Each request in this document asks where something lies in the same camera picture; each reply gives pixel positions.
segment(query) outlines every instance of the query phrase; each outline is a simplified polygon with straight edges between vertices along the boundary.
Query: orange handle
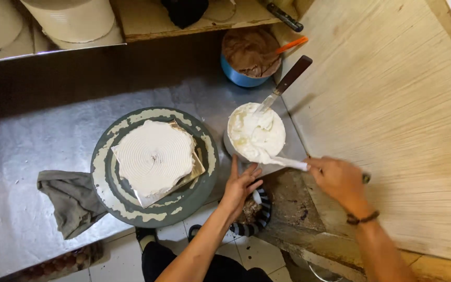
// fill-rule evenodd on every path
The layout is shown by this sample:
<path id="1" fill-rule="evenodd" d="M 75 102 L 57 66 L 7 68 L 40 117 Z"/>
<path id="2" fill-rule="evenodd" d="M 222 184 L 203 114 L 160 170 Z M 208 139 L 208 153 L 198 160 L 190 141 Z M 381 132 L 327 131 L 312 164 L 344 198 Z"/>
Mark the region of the orange handle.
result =
<path id="1" fill-rule="evenodd" d="M 281 53 L 285 52 L 286 50 L 288 50 L 288 49 L 290 49 L 290 48 L 292 48 L 294 46 L 297 46 L 298 44 L 304 43 L 304 42 L 306 42 L 308 40 L 309 39 L 307 38 L 307 36 L 302 36 L 302 37 L 300 37 L 299 39 L 297 39 L 295 41 L 292 41 L 292 42 L 290 42 L 290 43 L 288 43 L 288 44 L 286 44 L 286 45 L 284 45 L 284 46 L 282 46 L 280 48 L 277 48 L 276 49 L 276 54 L 281 54 Z"/>

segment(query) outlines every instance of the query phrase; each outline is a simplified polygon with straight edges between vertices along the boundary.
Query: blue bowl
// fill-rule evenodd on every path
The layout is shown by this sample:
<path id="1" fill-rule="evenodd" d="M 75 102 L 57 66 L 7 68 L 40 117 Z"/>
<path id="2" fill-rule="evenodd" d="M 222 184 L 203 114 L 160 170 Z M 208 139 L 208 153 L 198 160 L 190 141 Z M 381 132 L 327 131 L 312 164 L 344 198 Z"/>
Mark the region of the blue bowl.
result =
<path id="1" fill-rule="evenodd" d="M 227 62 L 226 58 L 223 54 L 221 54 L 221 66 L 222 70 L 224 71 L 225 76 L 228 77 L 229 80 L 234 82 L 236 85 L 242 86 L 242 87 L 255 87 L 259 86 L 262 83 L 266 82 L 268 78 L 271 76 L 265 76 L 265 77 L 250 77 L 246 76 L 244 74 L 238 73 L 235 71 Z"/>

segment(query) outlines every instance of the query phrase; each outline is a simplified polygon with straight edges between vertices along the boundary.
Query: hand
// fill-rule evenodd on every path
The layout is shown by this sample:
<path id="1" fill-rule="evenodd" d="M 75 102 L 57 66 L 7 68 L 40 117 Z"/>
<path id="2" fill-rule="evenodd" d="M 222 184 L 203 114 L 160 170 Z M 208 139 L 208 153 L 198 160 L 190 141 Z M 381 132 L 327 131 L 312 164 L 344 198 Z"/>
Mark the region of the hand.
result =
<path id="1" fill-rule="evenodd" d="M 251 184 L 262 173 L 262 170 L 255 170 L 256 168 L 257 163 L 253 163 L 241 175 L 238 175 L 238 157 L 233 155 L 230 176 L 219 204 L 219 207 L 225 208 L 230 213 L 231 223 L 241 214 L 247 196 L 263 183 L 259 180 Z"/>
<path id="2" fill-rule="evenodd" d="M 363 176 L 358 167 L 330 157 L 307 158 L 304 162 L 311 166 L 309 173 L 318 186 L 348 212 L 358 218 L 373 213 L 374 209 L 365 197 Z"/>

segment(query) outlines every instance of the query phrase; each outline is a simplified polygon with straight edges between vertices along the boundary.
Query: wooden shelf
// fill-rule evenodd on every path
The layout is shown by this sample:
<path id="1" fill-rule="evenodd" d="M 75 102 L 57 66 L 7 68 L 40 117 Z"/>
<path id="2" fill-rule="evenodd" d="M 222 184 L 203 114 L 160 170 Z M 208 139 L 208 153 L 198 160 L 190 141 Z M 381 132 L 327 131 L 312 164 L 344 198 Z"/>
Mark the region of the wooden shelf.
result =
<path id="1" fill-rule="evenodd" d="M 236 13 L 227 22 L 213 22 L 202 18 L 191 26 L 180 29 L 170 21 L 168 11 L 160 0 L 112 1 L 121 20 L 126 42 L 280 22 L 257 0 L 239 0 L 236 3 Z M 229 1 L 210 1 L 204 16 L 224 20 L 233 14 L 232 10 L 233 5 Z"/>

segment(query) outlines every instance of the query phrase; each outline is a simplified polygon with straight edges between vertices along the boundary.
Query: metal countertop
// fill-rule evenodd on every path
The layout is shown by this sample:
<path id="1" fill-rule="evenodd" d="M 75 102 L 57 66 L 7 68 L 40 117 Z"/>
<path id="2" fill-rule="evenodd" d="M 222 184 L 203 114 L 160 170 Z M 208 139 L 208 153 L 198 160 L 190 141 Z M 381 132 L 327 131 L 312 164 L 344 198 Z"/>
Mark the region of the metal countertop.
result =
<path id="1" fill-rule="evenodd" d="M 209 200 L 222 196 L 230 170 L 222 142 L 228 117 L 244 103 L 262 102 L 275 86 L 273 80 L 254 89 L 231 83 L 219 64 L 222 34 L 0 62 L 0 277 L 131 227 L 107 215 L 63 240 L 36 178 L 41 170 L 89 172 L 100 135 L 133 110 L 174 107 L 202 120 L 220 158 Z M 272 108 L 287 133 L 281 156 L 303 159 L 285 104 L 278 99 Z"/>

